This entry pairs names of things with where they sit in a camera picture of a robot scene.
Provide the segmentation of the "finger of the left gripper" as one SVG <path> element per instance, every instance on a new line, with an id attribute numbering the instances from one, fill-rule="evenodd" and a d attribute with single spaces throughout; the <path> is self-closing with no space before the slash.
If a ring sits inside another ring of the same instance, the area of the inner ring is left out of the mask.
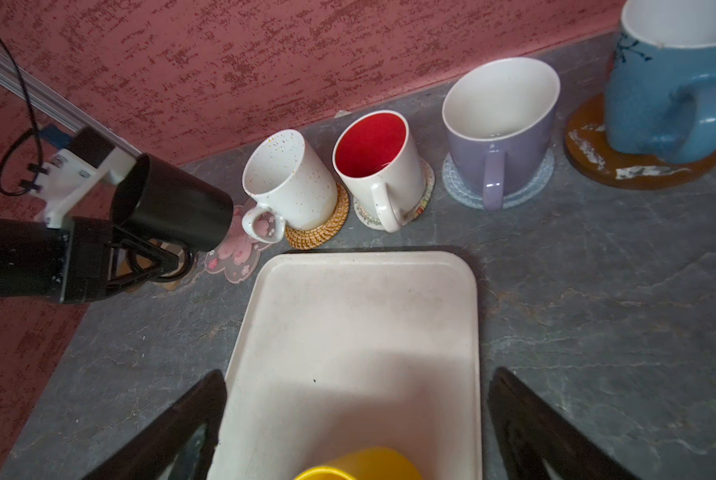
<path id="1" fill-rule="evenodd" d="M 126 252 L 133 272 L 126 275 L 116 273 L 118 255 Z M 136 289 L 147 282 L 168 282 L 181 278 L 181 272 L 174 277 L 166 274 L 178 268 L 178 257 L 151 242 L 123 240 L 113 245 L 113 264 L 108 279 L 108 293 L 117 294 Z"/>

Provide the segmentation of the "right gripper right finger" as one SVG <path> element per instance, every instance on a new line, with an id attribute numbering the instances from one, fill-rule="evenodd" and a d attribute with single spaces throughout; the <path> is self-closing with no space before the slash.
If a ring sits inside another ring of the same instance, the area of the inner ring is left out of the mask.
<path id="1" fill-rule="evenodd" d="M 488 407 L 499 451 L 510 479 L 633 479 L 505 367 L 495 370 Z"/>

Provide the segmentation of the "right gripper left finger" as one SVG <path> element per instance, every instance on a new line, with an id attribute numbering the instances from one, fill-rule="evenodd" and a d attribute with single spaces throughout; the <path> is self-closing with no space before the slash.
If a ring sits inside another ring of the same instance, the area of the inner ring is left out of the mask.
<path id="1" fill-rule="evenodd" d="M 228 399 L 223 373 L 208 372 L 87 479 L 205 479 Z"/>

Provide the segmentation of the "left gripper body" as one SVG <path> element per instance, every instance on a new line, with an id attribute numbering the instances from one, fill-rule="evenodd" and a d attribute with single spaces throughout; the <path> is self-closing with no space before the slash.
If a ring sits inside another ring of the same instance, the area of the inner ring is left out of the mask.
<path id="1" fill-rule="evenodd" d="M 0 298 L 85 304 L 110 296 L 114 227 L 74 217 L 52 229 L 0 218 Z"/>

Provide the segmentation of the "black mug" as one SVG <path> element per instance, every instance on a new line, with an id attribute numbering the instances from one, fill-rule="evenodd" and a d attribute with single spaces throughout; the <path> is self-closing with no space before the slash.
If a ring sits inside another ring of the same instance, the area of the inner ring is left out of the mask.
<path id="1" fill-rule="evenodd" d="M 147 240 L 201 252 L 215 249 L 230 230 L 232 197 L 157 158 L 142 154 L 118 185 L 111 220 Z"/>

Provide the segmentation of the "pink flower coaster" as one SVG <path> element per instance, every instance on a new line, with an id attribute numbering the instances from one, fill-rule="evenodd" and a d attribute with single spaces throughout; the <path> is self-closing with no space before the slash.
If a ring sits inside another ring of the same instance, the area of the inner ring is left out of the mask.
<path id="1" fill-rule="evenodd" d="M 223 274 L 232 284 L 239 284 L 252 276 L 262 252 L 271 247 L 271 244 L 251 238 L 243 228 L 244 215 L 255 206 L 256 202 L 248 199 L 245 204 L 234 207 L 233 221 L 227 235 L 206 256 L 205 266 L 209 274 Z"/>

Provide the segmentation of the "beige serving tray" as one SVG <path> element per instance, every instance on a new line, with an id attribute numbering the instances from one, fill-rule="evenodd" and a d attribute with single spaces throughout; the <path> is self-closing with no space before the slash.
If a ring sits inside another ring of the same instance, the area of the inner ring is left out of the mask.
<path id="1" fill-rule="evenodd" d="M 226 385 L 212 479 L 292 479 L 369 447 L 426 479 L 484 473 L 477 282 L 455 254 L 273 258 Z"/>

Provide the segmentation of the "brown wicker round coaster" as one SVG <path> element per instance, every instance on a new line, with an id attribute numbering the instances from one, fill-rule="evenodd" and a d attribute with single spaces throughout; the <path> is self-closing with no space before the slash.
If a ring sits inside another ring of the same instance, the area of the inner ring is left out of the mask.
<path id="1" fill-rule="evenodd" d="M 311 230 L 298 230 L 286 227 L 285 237 L 289 245 L 298 250 L 312 250 L 334 238 L 347 221 L 350 212 L 350 196 L 340 183 L 335 209 L 329 219 L 321 226 Z"/>

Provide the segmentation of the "grey round coaster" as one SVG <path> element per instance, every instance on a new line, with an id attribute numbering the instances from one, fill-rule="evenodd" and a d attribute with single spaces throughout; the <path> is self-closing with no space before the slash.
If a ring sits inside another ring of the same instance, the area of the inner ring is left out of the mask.
<path id="1" fill-rule="evenodd" d="M 502 209 L 516 207 L 538 195 L 549 183 L 554 170 L 555 156 L 553 151 L 548 149 L 531 180 L 518 191 L 507 195 L 503 200 Z M 450 154 L 444 160 L 442 178 L 446 191 L 454 200 L 469 208 L 483 210 L 482 197 L 464 183 Z"/>

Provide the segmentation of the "red mug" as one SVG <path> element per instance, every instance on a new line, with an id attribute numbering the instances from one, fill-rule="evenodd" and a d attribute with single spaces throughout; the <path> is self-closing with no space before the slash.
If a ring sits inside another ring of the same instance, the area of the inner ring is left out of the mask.
<path id="1" fill-rule="evenodd" d="M 383 230 L 395 233 L 417 210 L 426 174 L 406 118 L 392 110 L 362 116 L 334 147 L 333 166 Z"/>

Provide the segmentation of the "brown glossy round coaster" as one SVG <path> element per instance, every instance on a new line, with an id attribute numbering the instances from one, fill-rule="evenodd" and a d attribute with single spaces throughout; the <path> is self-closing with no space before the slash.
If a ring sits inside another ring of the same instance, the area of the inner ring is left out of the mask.
<path id="1" fill-rule="evenodd" d="M 568 118 L 564 148 L 570 164 L 587 178 L 626 190 L 661 190 L 693 182 L 716 166 L 716 151 L 689 164 L 668 164 L 654 155 L 611 148 L 605 135 L 604 99 L 598 94 Z"/>

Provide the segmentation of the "white mug purple outside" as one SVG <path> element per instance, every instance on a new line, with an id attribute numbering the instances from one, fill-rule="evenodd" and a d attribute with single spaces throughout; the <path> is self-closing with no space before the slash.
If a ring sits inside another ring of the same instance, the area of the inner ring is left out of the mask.
<path id="1" fill-rule="evenodd" d="M 442 119 L 450 156 L 484 210 L 502 209 L 505 198 L 539 171 L 560 93 L 553 67 L 519 57 L 475 68 L 446 95 Z"/>

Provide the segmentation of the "blue mug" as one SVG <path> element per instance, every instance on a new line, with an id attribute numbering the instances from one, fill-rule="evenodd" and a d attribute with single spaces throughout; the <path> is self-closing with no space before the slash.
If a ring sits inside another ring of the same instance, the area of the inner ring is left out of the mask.
<path id="1" fill-rule="evenodd" d="M 716 0 L 630 0 L 604 92 L 608 144 L 672 164 L 716 151 Z"/>

